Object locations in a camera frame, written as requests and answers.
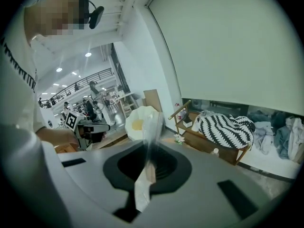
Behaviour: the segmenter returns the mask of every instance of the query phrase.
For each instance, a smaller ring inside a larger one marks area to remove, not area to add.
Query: railing
[[[72,95],[76,91],[78,91],[80,89],[83,89],[83,88],[87,88],[91,81],[94,81],[98,84],[98,83],[102,82],[103,80],[105,80],[106,78],[108,78],[112,75],[113,75],[113,73],[112,73],[111,68],[108,68],[106,70],[100,71],[100,72],[95,73],[95,74],[92,74],[92,75],[90,75],[86,78],[83,78],[83,79],[69,85],[68,87],[64,88],[63,90],[59,91],[56,95],[51,97],[49,100],[41,101],[42,105],[46,106],[46,107],[50,107],[52,105],[55,105],[56,103],[63,100],[67,96]]]

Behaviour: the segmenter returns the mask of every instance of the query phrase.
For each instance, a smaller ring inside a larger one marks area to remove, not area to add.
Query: wooden bench
[[[242,149],[231,149],[227,148],[218,144],[215,144],[214,142],[208,140],[203,134],[199,132],[194,132],[191,130],[192,127],[185,127],[183,124],[183,119],[179,120],[176,118],[176,115],[183,109],[186,108],[187,115],[192,120],[192,124],[194,123],[195,118],[199,115],[197,112],[189,112],[188,111],[188,105],[191,103],[191,100],[189,100],[187,103],[185,103],[183,106],[181,106],[175,113],[173,113],[169,120],[174,118],[175,126],[177,128],[178,134],[180,134],[180,129],[184,130],[185,132],[181,134],[185,138],[185,143],[189,146],[193,147],[194,149],[197,149],[202,152],[211,153],[215,148],[218,148],[219,157],[228,163],[232,165],[237,165],[239,161],[243,158],[245,153],[249,149],[249,145],[242,148]],[[238,152],[242,151],[242,154],[238,158]]]

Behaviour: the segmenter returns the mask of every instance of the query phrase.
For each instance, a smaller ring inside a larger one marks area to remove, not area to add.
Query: white ceiling
[[[128,22],[135,0],[91,0],[104,13],[95,29],[73,30],[72,35],[36,37],[31,45],[36,51],[35,62],[39,77],[57,68],[60,62],[83,54],[101,45],[122,40],[123,27]]]
[[[111,54],[110,48],[110,44],[95,47],[90,50],[92,53],[90,57],[86,57],[85,53],[79,53],[58,64],[57,67],[52,67],[43,77],[39,75],[37,95],[48,93],[39,97],[49,99],[50,93],[56,93],[63,89],[62,85],[69,86],[85,77],[110,68],[111,65],[108,60],[108,56]]]

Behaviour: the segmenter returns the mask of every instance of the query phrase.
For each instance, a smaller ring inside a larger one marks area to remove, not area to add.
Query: black and white striped blanket
[[[208,140],[224,147],[241,149],[253,144],[254,123],[245,116],[234,118],[208,112],[194,121],[193,130],[202,133]]]

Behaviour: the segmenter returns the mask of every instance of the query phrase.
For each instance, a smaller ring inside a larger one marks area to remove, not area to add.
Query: black lettering on shirt
[[[23,80],[28,84],[28,86],[35,92],[35,86],[36,86],[36,81],[35,79],[29,75],[20,65],[19,63],[14,59],[13,54],[11,50],[8,48],[7,44],[4,43],[5,37],[3,37],[0,40],[0,44],[4,47],[4,54],[9,57],[10,63],[14,66],[14,69],[18,72],[18,74],[23,78]]]

